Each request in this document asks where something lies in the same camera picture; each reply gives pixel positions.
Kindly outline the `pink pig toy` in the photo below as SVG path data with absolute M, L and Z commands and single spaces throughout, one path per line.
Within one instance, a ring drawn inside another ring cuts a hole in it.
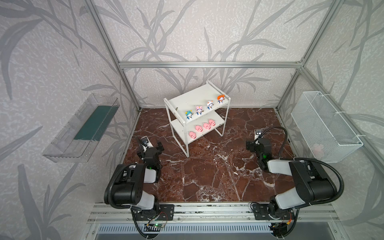
M 209 119 L 209 124 L 214 127 L 216 122 L 213 119 Z
M 198 132 L 202 132 L 202 131 L 203 131 L 203 127 L 200 126 L 200 125 L 195 125 L 195 129 L 196 129 L 196 131 L 198 131 Z
M 191 139 L 196 139 L 197 135 L 195 132 L 189 131 L 189 136 Z
M 211 129 L 211 125 L 208 124 L 208 123 L 203 123 L 203 127 L 204 127 L 206 130 L 210 130 L 210 129 Z

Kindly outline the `teal blue cat figurine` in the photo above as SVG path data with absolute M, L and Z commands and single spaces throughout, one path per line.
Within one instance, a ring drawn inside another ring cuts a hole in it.
M 193 116 L 193 112 L 192 111 L 187 111 L 187 112 L 185 112 L 185 114 L 186 114 L 187 120 L 191 120 L 192 119 L 192 116 Z

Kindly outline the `pink hat blue figurine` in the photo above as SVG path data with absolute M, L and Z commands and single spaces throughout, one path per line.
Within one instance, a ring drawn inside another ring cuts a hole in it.
M 196 106 L 196 113 L 198 116 L 201 116 L 203 112 L 204 110 L 202 106 Z

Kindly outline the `orange blue figurine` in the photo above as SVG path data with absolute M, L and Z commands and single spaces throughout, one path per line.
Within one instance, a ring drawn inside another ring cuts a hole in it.
M 217 97 L 217 100 L 218 100 L 218 103 L 219 104 L 222 104 L 224 102 L 224 100 L 226 99 L 226 96 L 225 95 L 219 95 Z

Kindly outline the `white blue round figurine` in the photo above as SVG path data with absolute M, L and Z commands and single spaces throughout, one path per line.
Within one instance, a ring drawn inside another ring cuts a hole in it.
M 207 102 L 207 109 L 208 109 L 208 110 L 212 110 L 212 109 L 213 109 L 213 106 L 214 106 L 214 102 L 213 102 L 213 101 L 208 101 L 208 102 Z

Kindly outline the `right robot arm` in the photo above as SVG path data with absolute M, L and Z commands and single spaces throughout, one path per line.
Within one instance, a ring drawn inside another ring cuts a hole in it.
M 271 213 L 331 203 L 344 192 L 341 174 L 327 163 L 312 158 L 273 159 L 271 142 L 264 138 L 247 141 L 246 149 L 257 155 L 262 170 L 293 178 L 292 189 L 271 197 Z

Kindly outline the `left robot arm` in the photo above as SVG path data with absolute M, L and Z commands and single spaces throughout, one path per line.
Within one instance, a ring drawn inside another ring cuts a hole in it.
M 164 147 L 160 141 L 154 146 L 148 137 L 137 139 L 137 142 L 138 157 L 143 162 L 118 165 L 105 190 L 104 201 L 115 209 L 150 211 L 157 215 L 159 200 L 144 191 L 144 184 L 159 182 L 163 167 L 159 156 Z

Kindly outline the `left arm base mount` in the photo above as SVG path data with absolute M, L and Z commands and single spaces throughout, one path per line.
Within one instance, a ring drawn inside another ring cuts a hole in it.
M 147 223 L 171 221 L 174 218 L 174 213 L 175 205 L 171 204 L 155 205 L 151 210 L 131 209 L 134 226 L 145 240 L 154 240 L 160 233 L 160 231 L 147 232 L 145 230 L 145 225 Z

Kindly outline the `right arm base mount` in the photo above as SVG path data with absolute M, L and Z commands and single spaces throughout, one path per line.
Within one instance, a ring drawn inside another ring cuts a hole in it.
M 250 208 L 255 220 L 275 221 L 269 228 L 277 240 L 284 240 L 294 230 L 300 212 L 293 209 L 282 210 L 273 201 L 268 204 L 252 202 Z

